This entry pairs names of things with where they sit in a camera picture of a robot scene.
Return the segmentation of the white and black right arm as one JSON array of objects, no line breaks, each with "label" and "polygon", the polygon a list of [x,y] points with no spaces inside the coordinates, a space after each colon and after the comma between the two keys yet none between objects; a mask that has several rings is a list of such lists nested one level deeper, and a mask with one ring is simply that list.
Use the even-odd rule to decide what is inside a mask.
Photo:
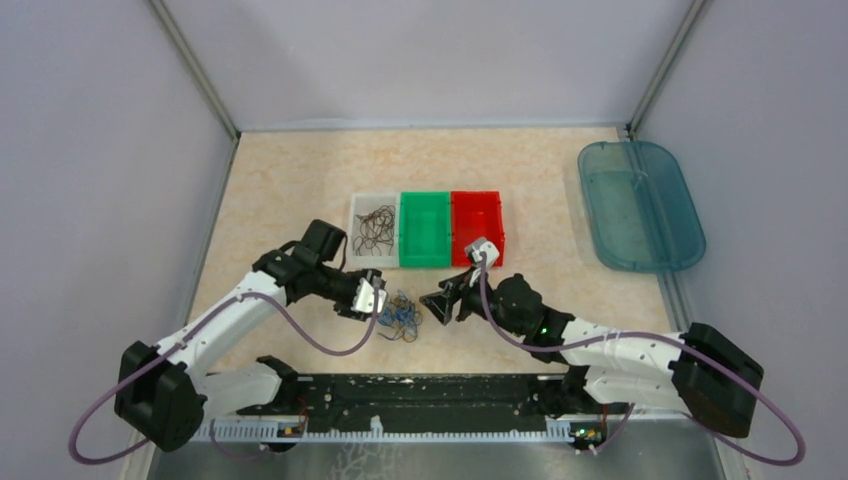
[{"label": "white and black right arm", "polygon": [[545,305],[520,274],[491,286],[466,272],[419,300],[443,324],[471,315],[492,319],[521,338],[522,350],[534,358],[568,366],[563,398],[576,412],[596,404],[640,404],[689,415],[731,438],[750,432],[757,400],[724,373],[758,389],[764,370],[710,325],[694,323],[651,338],[618,331]]}]

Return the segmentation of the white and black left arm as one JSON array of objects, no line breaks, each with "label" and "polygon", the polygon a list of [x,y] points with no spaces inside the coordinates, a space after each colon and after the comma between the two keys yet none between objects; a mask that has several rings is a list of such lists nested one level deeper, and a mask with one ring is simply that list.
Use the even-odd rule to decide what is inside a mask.
[{"label": "white and black left arm", "polygon": [[259,257],[239,283],[200,318],[154,345],[137,341],[123,353],[114,411],[161,450],[185,445],[204,423],[242,410],[301,413],[305,398],[297,372],[262,356],[237,371],[212,367],[248,333],[278,314],[318,351],[349,356],[365,342],[344,350],[320,344],[288,312],[289,305],[314,296],[331,303],[340,317],[368,324],[372,335],[387,293],[377,269],[347,271],[331,261],[346,233],[315,219],[302,238]]}]

